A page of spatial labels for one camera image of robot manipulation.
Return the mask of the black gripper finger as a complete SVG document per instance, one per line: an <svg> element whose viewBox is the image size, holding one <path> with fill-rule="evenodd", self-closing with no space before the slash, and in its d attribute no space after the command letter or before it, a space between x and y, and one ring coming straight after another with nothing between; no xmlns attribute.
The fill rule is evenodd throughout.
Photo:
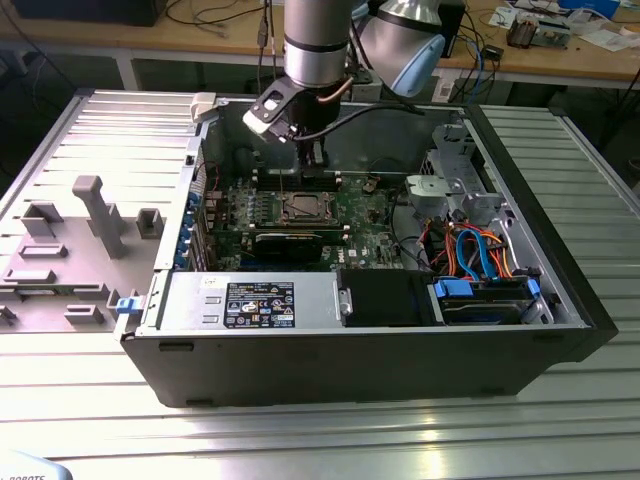
<svg viewBox="0 0 640 480"><path fill-rule="evenodd" d="M297 155L303 173L322 172L327 167L327 153L323 139L298 142Z"/></svg>

